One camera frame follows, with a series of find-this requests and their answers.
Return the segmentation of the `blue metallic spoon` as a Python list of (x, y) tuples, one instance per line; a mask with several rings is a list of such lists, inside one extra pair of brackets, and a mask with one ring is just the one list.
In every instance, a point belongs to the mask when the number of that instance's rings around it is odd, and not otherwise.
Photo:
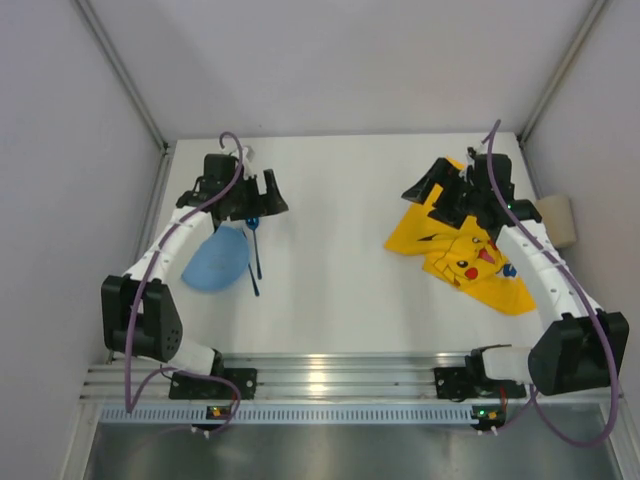
[(261, 280), (263, 278), (263, 275), (262, 275), (262, 268), (261, 268), (260, 255), (259, 255), (258, 237), (257, 237), (257, 230), (260, 225), (260, 219), (258, 217), (253, 217), (246, 220), (245, 224), (252, 233), (257, 278)]

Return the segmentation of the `aluminium mounting rail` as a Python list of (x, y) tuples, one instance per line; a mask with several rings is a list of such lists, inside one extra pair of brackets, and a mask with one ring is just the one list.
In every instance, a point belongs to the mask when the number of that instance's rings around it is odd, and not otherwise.
[[(227, 355), (225, 367), (257, 370), (255, 401), (431, 401), (436, 400), (435, 368), (463, 367), (464, 354), (299, 354)], [(124, 357), (91, 365), (81, 387), (84, 401), (123, 402)], [(158, 363), (132, 361), (135, 389)], [(169, 380), (154, 377), (144, 388), (141, 403), (168, 400)], [(609, 389), (553, 397), (540, 403), (587, 403), (609, 400)]]

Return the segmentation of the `beige paper cup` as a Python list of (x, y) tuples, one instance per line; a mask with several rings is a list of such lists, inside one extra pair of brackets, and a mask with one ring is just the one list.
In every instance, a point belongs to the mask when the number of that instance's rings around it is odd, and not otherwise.
[(548, 237), (556, 249), (568, 248), (577, 242), (574, 216), (566, 195), (549, 195), (536, 201)]

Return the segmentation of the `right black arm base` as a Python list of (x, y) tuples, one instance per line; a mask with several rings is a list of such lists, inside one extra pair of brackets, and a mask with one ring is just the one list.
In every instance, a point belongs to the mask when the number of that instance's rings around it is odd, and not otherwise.
[(438, 399), (462, 402), (468, 399), (521, 399), (525, 387), (511, 380), (479, 380), (464, 367), (433, 369)]

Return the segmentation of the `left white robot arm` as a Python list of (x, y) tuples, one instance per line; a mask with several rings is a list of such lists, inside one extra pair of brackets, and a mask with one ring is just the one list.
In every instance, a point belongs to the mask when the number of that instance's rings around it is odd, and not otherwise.
[(273, 216), (288, 211), (275, 173), (249, 174), (238, 152), (210, 153), (203, 173), (177, 199), (169, 220), (149, 249), (121, 275), (101, 286), (105, 346), (197, 375), (216, 375), (222, 355), (191, 339), (196, 316), (175, 293), (201, 245), (225, 221)]

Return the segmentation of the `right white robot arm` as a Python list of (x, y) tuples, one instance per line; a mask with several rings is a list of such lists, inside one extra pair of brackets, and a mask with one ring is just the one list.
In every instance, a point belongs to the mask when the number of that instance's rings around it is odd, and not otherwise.
[(584, 291), (534, 204), (516, 198), (511, 173), (504, 154), (473, 153), (467, 165), (437, 159), (403, 193), (412, 205), (387, 246), (424, 256), (437, 277), (489, 296), (500, 312), (536, 311), (540, 325), (530, 345), (481, 346), (467, 356), (482, 380), (529, 384), (545, 396), (616, 390), (628, 321)]

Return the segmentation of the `blue metallic fork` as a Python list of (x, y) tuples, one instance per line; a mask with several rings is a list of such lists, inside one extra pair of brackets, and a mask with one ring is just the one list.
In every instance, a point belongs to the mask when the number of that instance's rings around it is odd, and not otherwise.
[(256, 276), (255, 276), (253, 268), (251, 266), (251, 263), (248, 264), (248, 271), (249, 271), (249, 275), (250, 275), (250, 279), (251, 279), (254, 295), (256, 297), (259, 297), (260, 296), (260, 290), (259, 290), (259, 287), (258, 287)]

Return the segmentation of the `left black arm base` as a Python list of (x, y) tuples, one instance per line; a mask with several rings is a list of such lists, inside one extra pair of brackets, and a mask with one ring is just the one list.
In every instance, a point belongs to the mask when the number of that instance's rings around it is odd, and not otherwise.
[[(254, 368), (226, 368), (222, 378), (235, 385), (242, 400), (253, 400), (257, 387), (258, 371)], [(171, 400), (231, 400), (236, 392), (224, 383), (196, 379), (174, 373), (171, 377), (168, 397)]]

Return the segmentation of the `yellow Pikachu cloth placemat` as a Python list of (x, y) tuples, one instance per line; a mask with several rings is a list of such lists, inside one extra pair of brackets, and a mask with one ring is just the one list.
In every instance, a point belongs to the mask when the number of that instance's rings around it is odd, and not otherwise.
[[(455, 167), (468, 167), (447, 158)], [(497, 245), (500, 228), (481, 228), (473, 216), (461, 228), (452, 228), (429, 216), (440, 193), (436, 185), (424, 204), (411, 203), (384, 244), (401, 255), (422, 256), (423, 270), (479, 302), (506, 315), (535, 309), (535, 302), (507, 255)], [(536, 219), (528, 200), (513, 199), (507, 208), (524, 219)]]

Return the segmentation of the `left aluminium frame post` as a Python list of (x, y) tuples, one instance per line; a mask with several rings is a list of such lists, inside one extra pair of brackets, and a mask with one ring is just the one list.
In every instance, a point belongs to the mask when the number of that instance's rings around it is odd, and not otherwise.
[(87, 0), (71, 0), (71, 4), (96, 42), (98, 49), (120, 83), (125, 96), (143, 123), (153, 143), (161, 152), (165, 151), (169, 143), (154, 120), (143, 96), (137, 88), (134, 79), (130, 75), (125, 62), (122, 60), (94, 6)]

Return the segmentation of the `light blue plate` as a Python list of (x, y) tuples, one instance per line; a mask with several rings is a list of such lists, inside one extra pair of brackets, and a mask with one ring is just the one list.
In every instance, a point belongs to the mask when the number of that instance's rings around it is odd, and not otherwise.
[(236, 228), (220, 226), (194, 253), (182, 281), (203, 293), (217, 293), (233, 285), (247, 270), (249, 246)]

